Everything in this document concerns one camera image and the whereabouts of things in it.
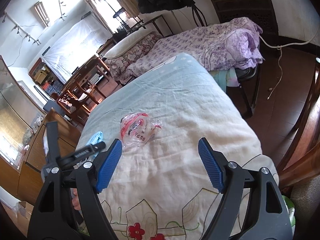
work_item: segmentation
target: bed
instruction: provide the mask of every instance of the bed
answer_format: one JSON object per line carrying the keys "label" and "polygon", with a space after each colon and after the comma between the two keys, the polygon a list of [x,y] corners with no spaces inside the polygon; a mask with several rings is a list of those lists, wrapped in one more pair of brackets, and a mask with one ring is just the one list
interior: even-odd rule
{"label": "bed", "polygon": [[138,77],[169,58],[185,52],[207,71],[254,68],[262,63],[259,35],[262,29],[247,17],[198,27],[163,38],[150,30],[139,30],[105,55],[115,80]]}
{"label": "bed", "polygon": [[[98,131],[108,148],[120,138],[121,118],[132,112],[159,118],[162,130],[143,147],[124,148],[108,188],[99,194],[120,240],[201,238],[221,200],[198,154],[202,137],[244,168],[267,167],[278,182],[274,164],[262,155],[253,130],[189,54],[154,66],[100,103],[90,114],[77,148]],[[232,234],[240,232],[248,193],[243,192]]]}

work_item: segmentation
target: blue gripper pad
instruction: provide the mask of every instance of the blue gripper pad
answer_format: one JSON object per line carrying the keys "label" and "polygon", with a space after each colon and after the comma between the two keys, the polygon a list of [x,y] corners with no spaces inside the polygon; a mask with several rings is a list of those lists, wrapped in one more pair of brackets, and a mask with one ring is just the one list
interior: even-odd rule
{"label": "blue gripper pad", "polygon": [[97,184],[96,184],[97,193],[101,193],[104,188],[108,187],[111,177],[113,175],[113,172],[115,171],[116,166],[121,157],[121,154],[122,154],[122,143],[121,141],[118,140],[114,145],[114,147],[109,152],[108,157],[106,158],[105,162],[102,164],[99,170]]}
{"label": "blue gripper pad", "polygon": [[219,192],[222,192],[225,188],[223,183],[223,172],[212,155],[211,147],[208,145],[209,143],[205,138],[200,139],[198,143],[198,152],[205,170],[208,173],[212,186],[218,189]]}

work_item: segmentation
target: wooden table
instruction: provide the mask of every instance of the wooden table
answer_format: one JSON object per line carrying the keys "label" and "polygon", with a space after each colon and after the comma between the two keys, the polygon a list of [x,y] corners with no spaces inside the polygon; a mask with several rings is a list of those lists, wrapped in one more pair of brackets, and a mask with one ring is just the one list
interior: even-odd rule
{"label": "wooden table", "polygon": [[67,81],[67,83],[64,84],[62,88],[62,93],[66,91],[66,88],[70,88],[71,82],[73,82],[74,79],[77,79],[80,86],[82,86],[91,76],[92,70],[97,69],[107,80],[109,80],[109,77],[105,74],[104,71],[110,72],[110,69],[107,67],[107,65],[99,58],[97,54],[93,55],[87,62],[85,62],[73,75],[72,77]]}
{"label": "wooden table", "polygon": [[46,164],[43,149],[43,134],[46,124],[52,121],[58,122],[58,144],[61,156],[74,151],[81,136],[81,132],[76,127],[62,118],[53,109],[46,115],[30,142],[25,161],[21,167],[18,192],[16,194],[18,199],[27,201],[32,205],[35,204],[43,185],[40,175],[42,167]]}

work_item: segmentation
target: human hand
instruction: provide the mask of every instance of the human hand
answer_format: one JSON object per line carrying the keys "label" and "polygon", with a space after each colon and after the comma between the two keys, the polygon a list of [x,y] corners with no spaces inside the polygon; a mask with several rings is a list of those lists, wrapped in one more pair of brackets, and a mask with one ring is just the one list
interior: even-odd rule
{"label": "human hand", "polygon": [[78,190],[76,188],[73,189],[73,194],[75,197],[72,199],[72,204],[75,210],[81,210],[79,197],[78,197]]}

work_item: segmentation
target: string lights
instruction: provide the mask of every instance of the string lights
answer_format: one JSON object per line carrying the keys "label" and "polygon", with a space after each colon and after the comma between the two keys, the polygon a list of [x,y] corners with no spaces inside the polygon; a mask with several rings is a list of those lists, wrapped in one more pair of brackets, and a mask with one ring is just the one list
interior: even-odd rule
{"label": "string lights", "polygon": [[33,43],[37,43],[37,45],[39,46],[41,44],[41,42],[39,41],[39,39],[35,39],[31,36],[30,33],[26,32],[22,27],[23,25],[19,25],[7,12],[4,12],[4,14],[2,15],[2,17],[4,16],[4,19],[2,20],[2,23],[5,22],[6,18],[8,18],[12,23],[15,24],[14,26],[14,30],[17,30],[17,34],[20,35],[21,32],[25,33],[25,38],[29,38],[29,41],[34,40]]}
{"label": "string lights", "polygon": [[61,6],[66,6],[66,4],[62,5],[62,4],[63,4],[63,1],[62,1],[62,2],[60,2],[60,0],[58,0],[58,1],[59,1],[60,14],[61,14],[60,19],[62,19],[63,21],[65,21],[65,18],[67,18],[68,16],[66,15],[66,13],[62,13],[62,8],[61,8]]}

